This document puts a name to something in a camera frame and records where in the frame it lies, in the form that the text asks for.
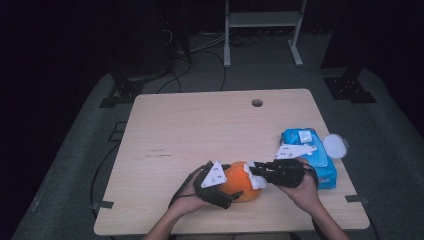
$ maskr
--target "orange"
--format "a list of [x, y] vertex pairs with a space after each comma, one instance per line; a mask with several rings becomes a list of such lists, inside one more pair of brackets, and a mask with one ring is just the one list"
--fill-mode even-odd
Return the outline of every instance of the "orange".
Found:
[[243, 191], [239, 199], [234, 202], [246, 202], [255, 199], [261, 193], [261, 190], [254, 190], [250, 183], [249, 174], [244, 171], [246, 162], [239, 161], [231, 164], [231, 167], [225, 170], [227, 182], [219, 186], [219, 190], [231, 195], [236, 192]]

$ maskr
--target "gray carpet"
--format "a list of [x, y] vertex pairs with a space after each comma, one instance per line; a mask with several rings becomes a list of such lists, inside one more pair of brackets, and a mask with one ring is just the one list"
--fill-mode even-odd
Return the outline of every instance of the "gray carpet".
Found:
[[[323, 78], [340, 76], [344, 69], [320, 69], [330, 39], [327, 35], [302, 34], [298, 48], [304, 67], [297, 68], [287, 46], [288, 36], [263, 37], [250, 47], [232, 48], [232, 66], [226, 70], [224, 91], [307, 88], [331, 133], [349, 142], [344, 164], [381, 239], [422, 239], [424, 236], [424, 141], [396, 103], [381, 79], [364, 70], [359, 81], [377, 103], [352, 104], [333, 100]], [[192, 47], [210, 41], [192, 37]], [[207, 49], [221, 56], [222, 45]], [[192, 56], [190, 71], [161, 93], [219, 91], [224, 69], [210, 53]], [[188, 65], [178, 61], [174, 72]], [[171, 74], [145, 85], [143, 94], [154, 94], [172, 79]], [[96, 170], [116, 146], [109, 141], [115, 124], [127, 121], [131, 104], [99, 108], [113, 81], [99, 79], [45, 177], [33, 205], [22, 219], [13, 239], [106, 239], [93, 232], [90, 190]], [[93, 186], [95, 201], [104, 194], [116, 149], [106, 158]], [[300, 232], [304, 240], [319, 239], [314, 232]], [[349, 231], [352, 239], [376, 239], [373, 228]], [[141, 236], [114, 236], [140, 239]]]

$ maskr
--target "tissue box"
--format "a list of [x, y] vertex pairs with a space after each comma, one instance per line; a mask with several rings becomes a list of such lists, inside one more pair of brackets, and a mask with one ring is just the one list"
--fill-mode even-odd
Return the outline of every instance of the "tissue box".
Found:
[[325, 152], [324, 146], [317, 133], [312, 128], [286, 129], [281, 133], [281, 143], [292, 145], [315, 145], [317, 150], [300, 156], [309, 161], [318, 175], [318, 189], [335, 188], [337, 182], [337, 171], [333, 160]]

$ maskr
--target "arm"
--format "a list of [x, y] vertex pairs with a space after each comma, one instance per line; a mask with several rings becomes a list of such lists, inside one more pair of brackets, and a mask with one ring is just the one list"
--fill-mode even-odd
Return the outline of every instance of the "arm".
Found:
[[277, 186], [303, 211], [307, 212], [317, 223], [322, 233], [330, 240], [349, 239], [346, 233], [330, 216], [318, 196], [315, 181], [309, 174], [305, 174], [302, 183], [296, 188]]
[[181, 217], [195, 212], [204, 206], [210, 205], [194, 195], [193, 181], [196, 176], [197, 174], [181, 192], [180, 196], [185, 197], [179, 197], [175, 200], [149, 233], [144, 236], [143, 240], [167, 240], [175, 224]]

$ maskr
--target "table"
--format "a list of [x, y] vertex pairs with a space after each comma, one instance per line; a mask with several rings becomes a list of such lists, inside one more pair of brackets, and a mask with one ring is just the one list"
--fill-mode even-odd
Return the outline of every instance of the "table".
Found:
[[[262, 101], [261, 107], [252, 101]], [[208, 160], [272, 161], [280, 133], [312, 127], [329, 132], [307, 89], [140, 95], [131, 111], [94, 231], [99, 235], [146, 234], [187, 175]], [[335, 159], [336, 189], [320, 198], [343, 229], [369, 226], [343, 162]], [[311, 218], [275, 186], [253, 201], [225, 210], [210, 206], [182, 218], [174, 234], [313, 230]]]
[[230, 28], [231, 27], [280, 27], [294, 26], [293, 39], [288, 40], [290, 51], [297, 67], [303, 66], [296, 44], [302, 26], [307, 0], [302, 0], [299, 11], [286, 12], [239, 12], [231, 13], [229, 0], [225, 2], [225, 41], [224, 66], [231, 66]]

